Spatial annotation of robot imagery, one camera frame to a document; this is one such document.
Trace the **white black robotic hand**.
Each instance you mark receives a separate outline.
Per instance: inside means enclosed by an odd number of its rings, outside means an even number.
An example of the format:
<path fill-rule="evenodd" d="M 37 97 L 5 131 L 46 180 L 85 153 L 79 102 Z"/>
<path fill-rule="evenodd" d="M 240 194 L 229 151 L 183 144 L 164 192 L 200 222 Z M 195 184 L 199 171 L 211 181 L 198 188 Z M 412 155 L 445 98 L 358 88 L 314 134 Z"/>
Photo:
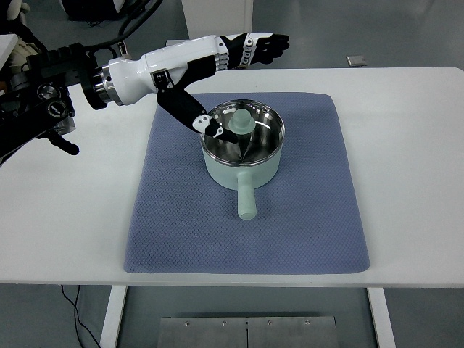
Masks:
<path fill-rule="evenodd" d="M 205 36 L 151 51 L 138 60 L 117 58 L 102 69 L 107 100 L 132 105 L 148 94 L 194 132 L 237 143 L 238 136 L 213 120 L 186 88 L 223 70 L 268 65 L 289 47 L 289 36 L 242 33 Z"/>

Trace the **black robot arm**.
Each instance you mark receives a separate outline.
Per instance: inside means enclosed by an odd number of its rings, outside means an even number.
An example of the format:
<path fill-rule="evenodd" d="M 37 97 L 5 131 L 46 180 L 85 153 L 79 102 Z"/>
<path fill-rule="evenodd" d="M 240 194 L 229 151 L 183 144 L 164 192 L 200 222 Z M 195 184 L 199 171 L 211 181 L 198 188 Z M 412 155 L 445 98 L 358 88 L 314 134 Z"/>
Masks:
<path fill-rule="evenodd" d="M 109 73 L 98 66 L 95 53 L 121 38 L 84 46 L 74 43 L 47 50 L 33 36 L 17 37 L 1 73 L 1 162 L 6 162 L 33 139 L 47 139 L 53 146 L 76 155 L 77 145 L 64 139 L 75 130 L 75 110 L 68 88 L 79 85 L 90 106 L 103 109 L 111 102 L 105 85 Z"/>

